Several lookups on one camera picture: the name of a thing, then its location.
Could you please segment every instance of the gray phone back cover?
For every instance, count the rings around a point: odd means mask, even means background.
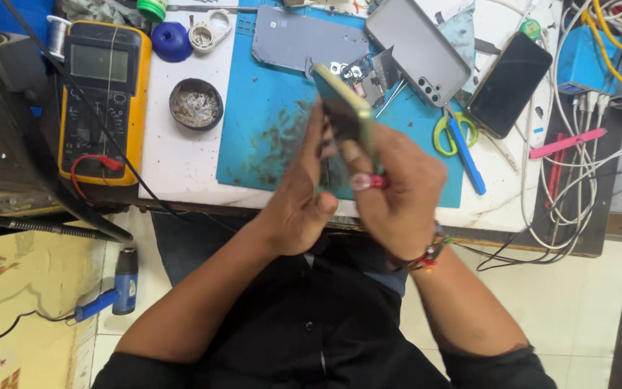
[[[252,54],[267,64],[305,71],[307,57],[328,67],[349,64],[368,54],[368,39],[357,28],[262,5]]]
[[[365,30],[383,49],[393,46],[402,74],[436,107],[443,107],[471,77],[467,63],[413,0],[385,0],[367,18]]]

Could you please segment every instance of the blue power supply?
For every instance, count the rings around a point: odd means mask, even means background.
[[[606,54],[614,67],[620,58],[616,46],[599,31]],[[568,33],[558,56],[558,91],[568,95],[595,91],[613,95],[617,80],[604,63],[599,45],[594,41],[589,26],[575,28]]]

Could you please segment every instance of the green lid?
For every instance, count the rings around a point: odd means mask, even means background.
[[[534,19],[527,20],[520,26],[520,31],[524,32],[531,40],[535,41],[541,36],[541,26]]]
[[[166,15],[164,3],[165,1],[160,0],[138,0],[136,10],[149,21],[160,23]]]

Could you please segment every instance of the yellow multimeter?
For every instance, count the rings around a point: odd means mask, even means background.
[[[152,44],[143,32],[108,23],[78,21],[68,28],[64,65],[93,106],[78,91],[64,87],[59,136],[59,173],[71,178],[71,166],[83,155],[106,155],[121,162],[117,171],[91,158],[77,164],[78,181],[133,185],[137,179],[91,115],[105,121],[112,137],[140,173]]]

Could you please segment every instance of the white plastic piece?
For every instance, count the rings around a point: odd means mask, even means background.
[[[189,40],[194,50],[208,53],[229,34],[231,23],[226,10],[210,10],[205,19],[196,23],[189,31]]]

